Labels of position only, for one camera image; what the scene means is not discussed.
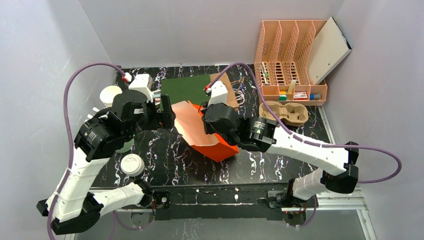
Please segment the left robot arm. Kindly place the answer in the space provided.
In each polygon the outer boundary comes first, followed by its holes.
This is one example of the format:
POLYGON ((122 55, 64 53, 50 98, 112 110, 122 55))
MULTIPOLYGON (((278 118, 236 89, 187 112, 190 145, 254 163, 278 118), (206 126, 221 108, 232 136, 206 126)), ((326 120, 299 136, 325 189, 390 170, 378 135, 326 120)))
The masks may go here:
POLYGON ((97 112, 70 137, 68 167, 55 192, 36 207, 47 217, 50 238, 82 233, 105 214, 130 205, 154 202, 154 191, 143 179, 113 190, 90 191, 103 166, 132 140, 137 131, 171 129, 176 115, 167 94, 160 96, 162 110, 137 90, 127 89, 113 98, 112 105, 97 112))

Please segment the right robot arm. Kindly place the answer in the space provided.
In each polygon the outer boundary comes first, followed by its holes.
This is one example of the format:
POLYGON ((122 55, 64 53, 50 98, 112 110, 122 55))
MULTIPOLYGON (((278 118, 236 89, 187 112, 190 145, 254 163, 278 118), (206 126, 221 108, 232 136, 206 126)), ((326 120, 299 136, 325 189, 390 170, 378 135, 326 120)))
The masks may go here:
POLYGON ((326 191, 351 194, 358 183, 359 169, 355 163, 359 154, 354 150, 326 147, 323 141, 287 132, 284 125, 274 120, 243 118, 224 103, 209 105, 201 112, 205 133, 218 134, 231 146, 287 156, 316 166, 312 173, 289 181, 281 203, 306 202, 326 191))

